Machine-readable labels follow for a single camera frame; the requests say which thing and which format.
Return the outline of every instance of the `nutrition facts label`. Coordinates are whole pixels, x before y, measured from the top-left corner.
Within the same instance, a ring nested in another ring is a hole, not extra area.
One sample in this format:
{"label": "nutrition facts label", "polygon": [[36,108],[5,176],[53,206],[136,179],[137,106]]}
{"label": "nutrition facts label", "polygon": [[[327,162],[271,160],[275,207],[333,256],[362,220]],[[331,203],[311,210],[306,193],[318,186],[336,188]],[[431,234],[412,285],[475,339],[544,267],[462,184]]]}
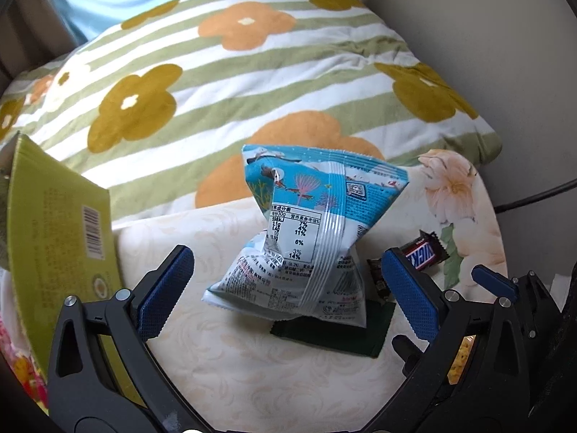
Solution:
{"label": "nutrition facts label", "polygon": [[284,258],[310,264],[321,218],[322,213],[307,208],[272,204],[268,235],[276,241]]}

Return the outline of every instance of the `pillow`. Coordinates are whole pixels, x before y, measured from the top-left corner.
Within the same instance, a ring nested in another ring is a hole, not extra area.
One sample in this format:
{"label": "pillow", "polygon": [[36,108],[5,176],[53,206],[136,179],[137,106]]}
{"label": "pillow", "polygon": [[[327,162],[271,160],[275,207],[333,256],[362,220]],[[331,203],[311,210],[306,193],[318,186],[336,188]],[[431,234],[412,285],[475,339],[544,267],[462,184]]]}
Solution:
{"label": "pillow", "polygon": [[24,73],[1,102],[16,130],[110,189],[115,224],[251,192],[245,143],[339,148],[396,165],[501,142],[359,0],[173,0]]}

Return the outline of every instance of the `screw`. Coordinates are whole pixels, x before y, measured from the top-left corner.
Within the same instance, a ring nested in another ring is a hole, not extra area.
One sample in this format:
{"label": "screw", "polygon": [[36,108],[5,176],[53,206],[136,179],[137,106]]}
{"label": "screw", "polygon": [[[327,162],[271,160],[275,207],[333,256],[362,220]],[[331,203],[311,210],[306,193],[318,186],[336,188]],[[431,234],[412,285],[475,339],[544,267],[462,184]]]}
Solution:
{"label": "screw", "polygon": [[460,296],[459,296],[459,294],[458,294],[456,291],[447,290],[447,291],[445,292],[445,298],[446,298],[447,301],[455,302],[455,301],[458,301],[458,300],[459,300]]}
{"label": "screw", "polygon": [[125,299],[128,299],[130,296],[131,291],[127,290],[126,288],[123,288],[122,290],[116,292],[115,298],[119,301],[124,301]]}
{"label": "screw", "polygon": [[78,298],[73,294],[67,296],[66,299],[64,300],[64,306],[74,306],[74,303],[76,303],[77,299]]}
{"label": "screw", "polygon": [[501,296],[499,298],[499,304],[501,306],[503,306],[504,308],[510,308],[511,307],[511,300],[509,298],[506,298],[504,296]]}

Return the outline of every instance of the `curtain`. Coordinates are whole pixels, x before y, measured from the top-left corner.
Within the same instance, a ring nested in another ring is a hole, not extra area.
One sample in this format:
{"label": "curtain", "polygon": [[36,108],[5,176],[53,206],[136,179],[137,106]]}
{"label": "curtain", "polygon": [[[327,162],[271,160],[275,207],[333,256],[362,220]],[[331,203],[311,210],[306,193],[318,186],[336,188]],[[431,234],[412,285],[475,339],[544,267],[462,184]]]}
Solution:
{"label": "curtain", "polygon": [[76,46],[50,0],[14,0],[0,15],[0,34],[0,93],[18,73]]}

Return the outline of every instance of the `snickers bar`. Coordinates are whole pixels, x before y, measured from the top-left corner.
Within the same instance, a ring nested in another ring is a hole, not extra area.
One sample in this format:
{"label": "snickers bar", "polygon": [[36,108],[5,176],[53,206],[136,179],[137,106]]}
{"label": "snickers bar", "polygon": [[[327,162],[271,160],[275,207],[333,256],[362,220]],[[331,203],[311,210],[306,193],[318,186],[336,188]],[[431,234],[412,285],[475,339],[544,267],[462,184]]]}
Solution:
{"label": "snickers bar", "polygon": [[[424,270],[449,258],[449,254],[446,253],[445,248],[434,232],[421,231],[417,239],[408,242],[399,249],[417,270]],[[381,259],[370,258],[367,263],[379,298],[383,301],[388,300],[391,290],[383,278]]]}
{"label": "snickers bar", "polygon": [[421,231],[420,237],[400,249],[417,270],[424,270],[449,258],[434,232]]}

